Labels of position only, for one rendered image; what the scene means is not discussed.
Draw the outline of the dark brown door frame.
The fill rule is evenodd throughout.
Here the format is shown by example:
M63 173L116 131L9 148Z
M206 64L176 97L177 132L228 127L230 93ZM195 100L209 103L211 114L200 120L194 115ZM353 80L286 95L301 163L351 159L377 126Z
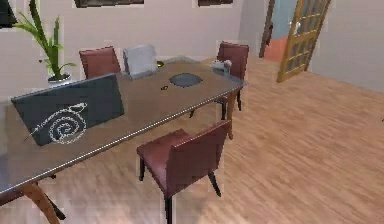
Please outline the dark brown door frame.
M259 57L263 58L265 54L265 49L270 43L270 39L272 36L272 30L273 30L273 22L272 22L272 15L274 10L275 0L269 0L268 1L268 8L267 8L267 14L264 24L264 31L262 35L262 41L260 45L260 51L259 51Z

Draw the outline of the wooden glass-paned room door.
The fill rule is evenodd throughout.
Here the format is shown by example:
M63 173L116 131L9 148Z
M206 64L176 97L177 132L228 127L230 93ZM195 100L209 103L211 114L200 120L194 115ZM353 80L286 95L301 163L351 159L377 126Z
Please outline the wooden glass-paned room door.
M331 0L297 0L277 83L308 69L330 3Z

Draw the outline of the dark red dining chair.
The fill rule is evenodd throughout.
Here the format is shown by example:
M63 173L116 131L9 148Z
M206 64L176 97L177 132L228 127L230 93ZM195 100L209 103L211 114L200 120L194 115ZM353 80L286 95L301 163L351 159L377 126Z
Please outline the dark red dining chair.
M113 46L79 52L86 78L120 72L120 64Z
M232 93L236 95L236 102L238 105L238 109L242 110L242 101L241 101L241 90L245 86L245 72L247 66L249 54L249 46L234 44L222 41L219 46L219 51L216 60L224 61L230 60L232 62L231 70L229 75L221 75L213 71L212 67L210 67L210 72L215 77L231 79L233 82L236 82L240 85ZM232 94L228 92L226 95L222 94L220 97L214 99L214 101L221 105L221 119L225 120L227 115L227 109L230 105L229 97Z
M221 196L215 171L218 169L231 122L220 120L190 135L180 128L140 145L139 180L148 169L164 195L167 224L172 221L172 197L207 176L217 196Z

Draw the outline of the grey open laptop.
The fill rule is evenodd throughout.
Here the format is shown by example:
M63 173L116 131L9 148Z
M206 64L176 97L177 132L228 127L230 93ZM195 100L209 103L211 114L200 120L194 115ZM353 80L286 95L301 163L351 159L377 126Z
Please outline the grey open laptop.
M157 69L156 51L152 44L142 44L123 50L125 72L132 78L153 74Z

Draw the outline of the black laptop with spiral print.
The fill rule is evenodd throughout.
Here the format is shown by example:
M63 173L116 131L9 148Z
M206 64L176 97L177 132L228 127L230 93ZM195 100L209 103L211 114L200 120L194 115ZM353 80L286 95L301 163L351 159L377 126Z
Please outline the black laptop with spiral print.
M11 102L39 146L72 144L87 129L124 114L115 74L14 97Z

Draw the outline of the green houseplant in white pot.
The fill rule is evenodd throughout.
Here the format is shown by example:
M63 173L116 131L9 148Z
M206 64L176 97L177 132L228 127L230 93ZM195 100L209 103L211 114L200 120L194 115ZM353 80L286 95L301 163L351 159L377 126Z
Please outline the green houseplant in white pot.
M76 64L73 62L59 63L59 52L63 50L63 46L60 43L60 16L55 18L52 35L47 36L37 9L36 0L29 0L29 12L31 19L28 19L24 13L20 12L21 19L17 19L13 27L31 34L42 48L46 55L43 62L49 71L48 84L51 87L69 84L72 81L72 77L70 73L64 71L64 68L67 66L76 67Z

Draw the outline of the dark grey round plate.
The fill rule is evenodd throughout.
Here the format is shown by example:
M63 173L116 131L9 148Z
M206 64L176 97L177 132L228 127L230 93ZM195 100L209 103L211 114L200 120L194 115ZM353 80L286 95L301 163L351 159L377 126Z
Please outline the dark grey round plate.
M169 81L178 87L191 87L202 82L202 79L191 73L180 73L172 76Z

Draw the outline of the small grey white object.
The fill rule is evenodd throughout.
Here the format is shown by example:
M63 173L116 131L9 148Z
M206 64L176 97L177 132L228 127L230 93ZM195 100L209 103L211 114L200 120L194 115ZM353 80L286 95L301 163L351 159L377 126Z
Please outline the small grey white object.
M232 62L230 60L214 60L211 64L213 71L221 75L229 75L231 66Z

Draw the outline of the brown wooden dining table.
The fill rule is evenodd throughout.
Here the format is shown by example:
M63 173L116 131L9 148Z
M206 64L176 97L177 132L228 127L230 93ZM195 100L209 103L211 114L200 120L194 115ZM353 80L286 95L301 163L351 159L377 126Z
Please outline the brown wooden dining table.
M178 87L169 79L180 73L199 76L202 82ZM51 142L39 146L15 106L0 102L0 206L26 187L91 158L125 140L169 122L240 87L231 79L215 77L210 67L179 59L142 78L117 76L124 114L93 126L72 144ZM162 91L161 87L169 86Z

